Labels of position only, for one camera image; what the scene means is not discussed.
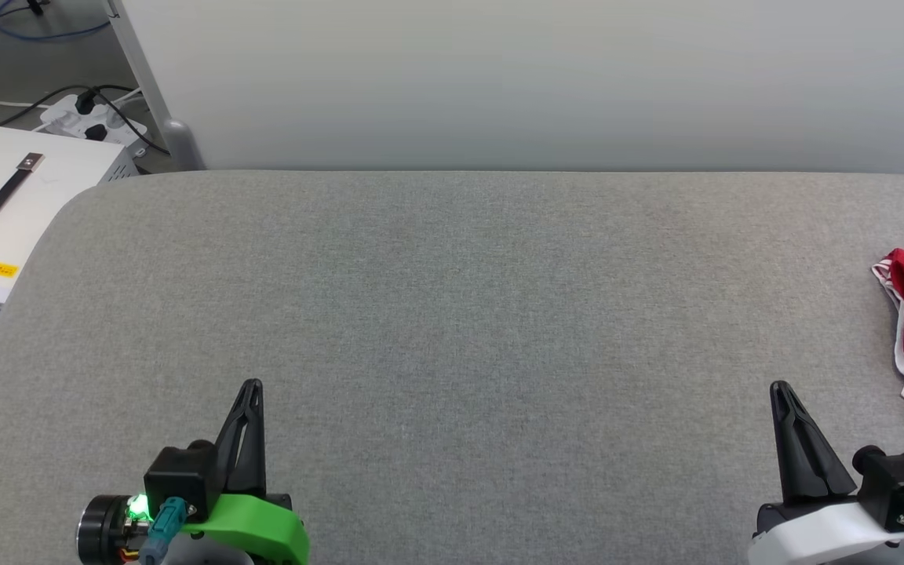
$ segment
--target green plastic bracket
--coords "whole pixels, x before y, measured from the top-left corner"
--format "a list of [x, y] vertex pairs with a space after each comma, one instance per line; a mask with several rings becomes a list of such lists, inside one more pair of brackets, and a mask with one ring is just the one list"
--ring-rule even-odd
[[277, 564], [308, 565], [309, 536], [295, 512], [248, 494], [222, 494], [205, 523], [180, 532], [205, 536]]

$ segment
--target robotic arm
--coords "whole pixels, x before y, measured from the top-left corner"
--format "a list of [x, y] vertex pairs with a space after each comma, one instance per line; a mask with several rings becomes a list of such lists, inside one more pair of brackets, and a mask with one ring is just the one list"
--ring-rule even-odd
[[243, 383], [215, 443], [166, 447], [144, 493], [93, 498], [75, 533], [85, 565], [306, 565], [288, 494], [267, 494], [263, 384]]
[[904, 565], [904, 454], [867, 446], [842, 461], [784, 381], [769, 388], [783, 502], [761, 505], [751, 565]]

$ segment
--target white partition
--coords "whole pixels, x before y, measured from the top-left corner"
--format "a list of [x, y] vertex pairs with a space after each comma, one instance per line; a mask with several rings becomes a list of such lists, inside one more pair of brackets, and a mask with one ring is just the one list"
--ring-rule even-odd
[[207, 168], [904, 172], [904, 0], [111, 4]]

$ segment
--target gray floor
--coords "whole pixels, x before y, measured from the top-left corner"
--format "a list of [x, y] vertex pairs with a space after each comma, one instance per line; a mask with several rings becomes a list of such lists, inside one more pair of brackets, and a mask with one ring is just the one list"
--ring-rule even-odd
[[[10, 8], [23, 5], [22, 0], [14, 0]], [[4, 28], [22, 35], [54, 35], [93, 27], [107, 21], [107, 14], [100, 1], [52, 0], [43, 18], [22, 11], [0, 21]], [[137, 85], [112, 29], [70, 42], [22, 42], [0, 33], [0, 100], [32, 103], [51, 90], [67, 85]], [[144, 104], [130, 104], [126, 110], [130, 118], [154, 129]], [[15, 111], [18, 108], [0, 107], [0, 121]], [[10, 124], [18, 129], [39, 125], [39, 111]], [[137, 163], [152, 172], [173, 170], [169, 158], [157, 151], [149, 151]]]

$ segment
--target blue cable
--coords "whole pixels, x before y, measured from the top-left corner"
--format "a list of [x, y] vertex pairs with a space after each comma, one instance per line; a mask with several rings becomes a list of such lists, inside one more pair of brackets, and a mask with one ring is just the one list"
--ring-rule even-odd
[[[13, 0], [5, 0], [5, 2], [3, 2], [0, 5], [0, 14], [2, 13], [2, 10], [6, 9], [6, 6], [8, 6], [9, 4], [12, 3], [12, 1]], [[100, 25], [97, 25], [97, 27], [91, 27], [89, 29], [80, 29], [79, 31], [69, 31], [68, 33], [57, 33], [57, 35], [33, 36], [33, 35], [19, 35], [19, 33], [16, 33], [15, 31], [9, 31], [8, 29], [3, 28], [2, 24], [0, 24], [0, 32], [5, 33], [5, 35], [8, 35], [10, 37], [15, 37], [15, 39], [21, 39], [21, 40], [23, 40], [23, 42], [46, 42], [46, 40], [48, 40], [48, 39], [58, 39], [60, 37], [72, 37], [72, 36], [76, 36], [76, 35], [79, 37], [85, 37], [87, 35], [93, 35], [93, 33], [100, 31], [100, 29], [104, 29], [108, 25], [111, 25], [111, 22], [101, 23]]]

